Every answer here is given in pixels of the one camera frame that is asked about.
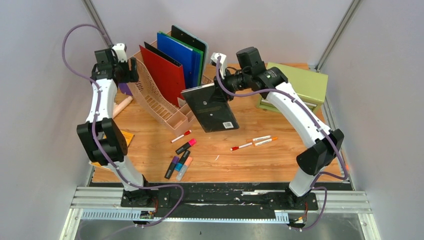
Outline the green metal drawer cabinet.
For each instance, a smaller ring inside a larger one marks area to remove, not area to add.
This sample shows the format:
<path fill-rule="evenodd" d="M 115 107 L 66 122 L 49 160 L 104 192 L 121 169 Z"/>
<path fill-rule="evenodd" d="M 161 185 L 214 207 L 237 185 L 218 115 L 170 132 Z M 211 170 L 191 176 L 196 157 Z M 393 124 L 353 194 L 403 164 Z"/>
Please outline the green metal drawer cabinet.
<path fill-rule="evenodd" d="M 267 68 L 277 67 L 288 77 L 294 91 L 313 113 L 320 111 L 328 85 L 328 75 L 309 69 L 306 63 L 281 64 L 268 62 Z"/>

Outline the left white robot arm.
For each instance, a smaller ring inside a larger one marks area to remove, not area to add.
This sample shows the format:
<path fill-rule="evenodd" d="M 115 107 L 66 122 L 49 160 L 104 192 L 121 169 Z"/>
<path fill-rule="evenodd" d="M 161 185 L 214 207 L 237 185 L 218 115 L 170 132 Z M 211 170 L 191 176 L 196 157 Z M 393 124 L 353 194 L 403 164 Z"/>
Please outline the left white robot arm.
<path fill-rule="evenodd" d="M 91 71 L 93 97 L 85 123 L 76 128 L 77 135 L 91 163 L 113 172 L 125 193 L 134 193 L 140 206 L 149 206 L 153 193 L 145 188 L 145 178 L 128 157 L 128 144 L 113 119 L 115 97 L 121 83 L 139 80 L 137 60 L 128 58 L 124 43 L 95 51 L 96 64 Z"/>

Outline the green translucent plastic folder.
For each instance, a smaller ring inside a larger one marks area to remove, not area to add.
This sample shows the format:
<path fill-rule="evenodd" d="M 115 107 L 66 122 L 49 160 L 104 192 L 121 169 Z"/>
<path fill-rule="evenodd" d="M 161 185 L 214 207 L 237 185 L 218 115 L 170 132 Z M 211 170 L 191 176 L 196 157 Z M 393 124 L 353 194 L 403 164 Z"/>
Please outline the green translucent plastic folder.
<path fill-rule="evenodd" d="M 182 65 L 185 87 L 200 85 L 206 45 L 184 31 L 171 35 L 159 31 L 156 38 L 157 48 Z"/>

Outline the beige plastic file organizer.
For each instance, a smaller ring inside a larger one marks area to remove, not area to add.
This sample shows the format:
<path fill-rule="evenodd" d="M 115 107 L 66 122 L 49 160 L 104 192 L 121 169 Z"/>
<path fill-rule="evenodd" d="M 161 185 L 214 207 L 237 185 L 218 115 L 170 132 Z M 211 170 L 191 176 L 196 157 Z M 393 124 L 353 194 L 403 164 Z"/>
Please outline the beige plastic file organizer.
<path fill-rule="evenodd" d="M 142 50 L 133 57 L 139 80 L 129 83 L 128 87 L 135 101 L 173 135 L 179 136 L 190 130 L 196 122 L 190 107 L 180 98 L 176 97 L 174 101 L 169 102 L 163 96 L 163 91 L 157 87 L 149 68 L 145 65 Z"/>

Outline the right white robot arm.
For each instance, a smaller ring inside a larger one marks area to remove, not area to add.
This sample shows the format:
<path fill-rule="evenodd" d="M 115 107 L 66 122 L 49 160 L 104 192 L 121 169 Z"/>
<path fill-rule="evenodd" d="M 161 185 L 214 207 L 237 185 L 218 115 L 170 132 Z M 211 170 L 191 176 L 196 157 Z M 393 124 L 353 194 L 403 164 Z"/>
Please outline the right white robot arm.
<path fill-rule="evenodd" d="M 251 94 L 260 94 L 287 119 L 300 136 L 306 149 L 296 157 L 298 170 L 289 183 L 286 204 L 298 209 L 306 201 L 305 194 L 313 189 L 324 169 L 338 158 L 342 170 L 346 165 L 340 149 L 344 134 L 323 123 L 295 92 L 289 78 L 276 66 L 266 66 L 255 47 L 237 52 L 240 70 L 227 71 L 226 55 L 213 53 L 210 63 L 215 66 L 215 82 L 228 97 L 239 97 L 238 91 L 250 88 Z"/>

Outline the blue binder folder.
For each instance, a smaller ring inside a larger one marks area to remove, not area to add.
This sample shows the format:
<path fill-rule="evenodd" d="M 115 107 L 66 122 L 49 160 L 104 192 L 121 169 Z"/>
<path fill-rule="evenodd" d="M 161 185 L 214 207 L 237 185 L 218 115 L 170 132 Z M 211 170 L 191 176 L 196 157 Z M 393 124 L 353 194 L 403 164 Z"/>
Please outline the blue binder folder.
<path fill-rule="evenodd" d="M 182 65 L 185 87 L 197 87 L 200 84 L 204 52 L 161 31 L 156 38 L 157 48 Z"/>

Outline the orange yellow booklet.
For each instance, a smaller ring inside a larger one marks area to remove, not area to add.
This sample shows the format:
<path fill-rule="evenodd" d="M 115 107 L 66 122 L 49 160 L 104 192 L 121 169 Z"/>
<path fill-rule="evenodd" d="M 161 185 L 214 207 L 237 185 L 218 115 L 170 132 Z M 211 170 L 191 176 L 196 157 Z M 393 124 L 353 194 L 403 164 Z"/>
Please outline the orange yellow booklet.
<path fill-rule="evenodd" d="M 123 131 L 123 130 L 121 130 L 121 133 L 124 136 L 124 139 L 126 141 L 127 147 L 129 147 L 130 144 L 132 143 L 135 135 L 133 133 L 130 133 L 130 132 L 127 132 L 127 131 Z M 89 161 L 89 164 L 92 165 L 92 166 L 94 166 L 94 167 L 96 167 L 96 168 L 103 168 L 103 169 L 108 170 L 105 166 L 100 165 L 98 162 Z"/>

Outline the black notebook with sticker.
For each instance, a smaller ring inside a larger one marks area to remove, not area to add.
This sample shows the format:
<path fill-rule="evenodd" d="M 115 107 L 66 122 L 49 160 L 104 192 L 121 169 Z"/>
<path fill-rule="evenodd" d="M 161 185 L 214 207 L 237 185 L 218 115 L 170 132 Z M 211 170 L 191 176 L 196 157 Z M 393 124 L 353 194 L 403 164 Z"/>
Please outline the black notebook with sticker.
<path fill-rule="evenodd" d="M 237 130 L 240 126 L 228 102 L 214 100 L 214 83 L 181 92 L 186 103 L 206 133 Z"/>

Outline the red binder folder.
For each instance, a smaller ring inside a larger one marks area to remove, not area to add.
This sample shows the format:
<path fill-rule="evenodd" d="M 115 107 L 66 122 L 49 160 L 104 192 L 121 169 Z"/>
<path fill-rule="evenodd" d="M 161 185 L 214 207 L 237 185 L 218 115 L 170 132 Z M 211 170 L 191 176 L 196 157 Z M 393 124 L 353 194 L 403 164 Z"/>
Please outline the red binder folder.
<path fill-rule="evenodd" d="M 162 96 L 179 107 L 183 99 L 181 92 L 186 88 L 182 64 L 147 42 L 139 48 L 143 63 Z"/>

